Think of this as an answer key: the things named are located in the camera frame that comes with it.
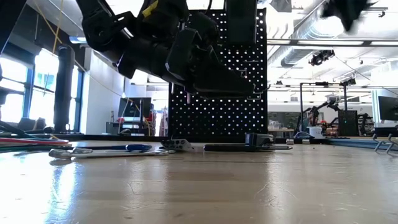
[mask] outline pegboard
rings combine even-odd
[[[215,49],[219,60],[230,70],[241,72],[249,82],[256,84],[255,92],[247,99],[205,100],[187,94],[183,87],[169,90],[169,137],[206,137],[208,142],[220,137],[243,137],[244,133],[267,132],[267,45],[266,9],[257,12],[257,40],[252,46],[227,45],[226,13],[210,11],[208,15],[218,23],[220,39]]]

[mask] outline white wall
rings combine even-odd
[[[303,109],[307,109],[309,107],[319,106],[319,104],[310,104],[305,103],[303,105]],[[344,109],[344,104],[340,104],[340,108]],[[372,105],[354,105],[348,103],[349,110],[356,110],[358,114],[367,113],[372,116]],[[300,112],[300,103],[268,103],[268,112]],[[331,108],[322,108],[319,112],[323,113],[323,118],[327,122],[333,121],[333,119],[337,118],[337,112]]]
[[[81,132],[85,134],[105,133],[105,122],[114,111],[118,117],[120,97],[123,93],[124,77],[108,63],[87,49],[83,85]]]

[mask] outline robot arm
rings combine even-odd
[[[191,16],[186,0],[157,0],[141,9],[114,15],[105,0],[76,0],[83,14],[88,45],[132,78],[136,69],[183,86],[204,98],[246,97],[254,85],[220,64],[213,45],[214,21],[199,12]]]

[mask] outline blue screwdriver handle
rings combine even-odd
[[[126,146],[126,150],[129,152],[147,152],[150,149],[152,149],[151,145],[145,145],[145,144],[130,144]]]

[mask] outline ceiling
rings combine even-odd
[[[46,18],[58,24],[59,12],[62,0],[28,0],[27,3],[37,10],[35,2],[39,5]],[[144,0],[107,0],[112,10],[118,14],[125,11],[131,11],[137,15]],[[297,31],[304,26],[309,26],[316,29],[319,34],[325,34],[329,37],[333,33],[334,39],[396,39],[398,37],[398,4],[393,0],[380,0],[376,3],[372,11],[363,13],[362,19],[357,23],[358,31],[356,34],[344,34],[341,24],[338,19],[331,18],[319,23],[309,23],[314,10],[324,0],[286,0],[291,2],[292,12],[286,12],[286,8],[279,8],[280,2],[277,0],[260,0],[261,6],[267,8],[267,38],[268,39],[288,39],[297,35]],[[212,8],[222,9],[223,0],[214,0]],[[208,0],[187,0],[190,9],[206,9]],[[386,10],[386,15],[379,18],[382,9]],[[61,20],[61,28],[70,35],[83,36],[81,29],[82,15],[75,0],[64,0],[63,2],[63,16]],[[371,71],[375,68],[388,64],[391,61],[398,60],[398,49],[395,48],[363,48],[363,47],[335,47],[336,57],[326,61],[324,64],[313,67],[308,64],[312,56],[312,52],[319,50],[315,47],[307,47],[309,54],[302,57],[294,66],[283,67],[280,64],[280,59],[284,57],[282,47],[268,46],[268,81],[269,84],[275,83],[277,80],[282,80],[283,83],[289,85],[296,85],[300,82],[318,81],[340,81],[344,78],[352,76],[356,72],[356,79],[358,85],[372,85],[368,80],[371,76]],[[162,83],[159,78],[148,76],[147,82]],[[270,89],[270,95],[280,96],[280,91],[284,89],[274,87]],[[285,91],[294,93],[297,89],[288,88]],[[308,97],[312,97],[313,92],[309,89]],[[330,90],[327,92],[319,92],[319,95],[340,94],[337,90]],[[364,100],[369,99],[369,94],[353,93],[358,96],[364,96]]]

